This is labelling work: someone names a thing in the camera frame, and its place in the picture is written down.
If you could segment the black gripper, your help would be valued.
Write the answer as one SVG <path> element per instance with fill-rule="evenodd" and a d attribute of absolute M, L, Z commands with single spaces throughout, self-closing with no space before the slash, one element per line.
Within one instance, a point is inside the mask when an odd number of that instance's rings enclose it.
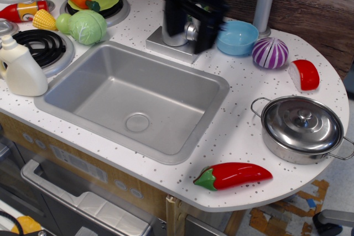
<path fill-rule="evenodd" d="M 228 10 L 224 0 L 165 0 L 165 22 L 169 36 L 185 29 L 187 14 L 197 28 L 194 53 L 210 49 L 218 35 L 223 16 Z"/>

